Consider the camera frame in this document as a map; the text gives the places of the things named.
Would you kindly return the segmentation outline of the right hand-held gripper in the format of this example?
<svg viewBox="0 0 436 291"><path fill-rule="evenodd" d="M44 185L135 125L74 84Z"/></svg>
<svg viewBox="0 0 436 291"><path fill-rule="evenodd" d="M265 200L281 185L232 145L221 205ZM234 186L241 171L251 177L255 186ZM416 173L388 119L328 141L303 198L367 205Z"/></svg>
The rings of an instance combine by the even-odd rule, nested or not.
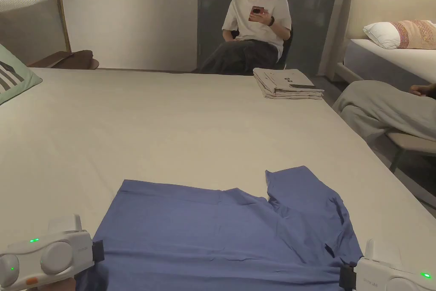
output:
<svg viewBox="0 0 436 291"><path fill-rule="evenodd" d="M340 289L344 291L434 291L435 277L426 272L412 273L402 265L399 248L388 242L370 239L364 256L340 270Z"/></svg>

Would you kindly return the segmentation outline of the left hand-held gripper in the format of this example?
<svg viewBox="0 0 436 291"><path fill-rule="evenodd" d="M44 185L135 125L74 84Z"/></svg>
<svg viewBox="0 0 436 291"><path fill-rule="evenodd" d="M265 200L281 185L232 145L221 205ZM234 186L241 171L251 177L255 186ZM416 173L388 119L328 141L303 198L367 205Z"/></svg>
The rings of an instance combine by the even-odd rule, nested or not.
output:
<svg viewBox="0 0 436 291"><path fill-rule="evenodd" d="M46 234L10 244L0 253L0 286L41 287L73 278L103 260L103 241L92 240L79 215L58 217Z"/></svg>

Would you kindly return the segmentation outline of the person's left hand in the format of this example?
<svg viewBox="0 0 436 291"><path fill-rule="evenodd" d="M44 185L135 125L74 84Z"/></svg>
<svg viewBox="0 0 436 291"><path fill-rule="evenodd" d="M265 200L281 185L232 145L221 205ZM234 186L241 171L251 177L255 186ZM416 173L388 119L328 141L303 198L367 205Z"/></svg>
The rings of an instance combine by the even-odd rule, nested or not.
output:
<svg viewBox="0 0 436 291"><path fill-rule="evenodd" d="M39 291L75 291L76 280L68 278L66 280L57 281L48 285L41 286Z"/></svg>

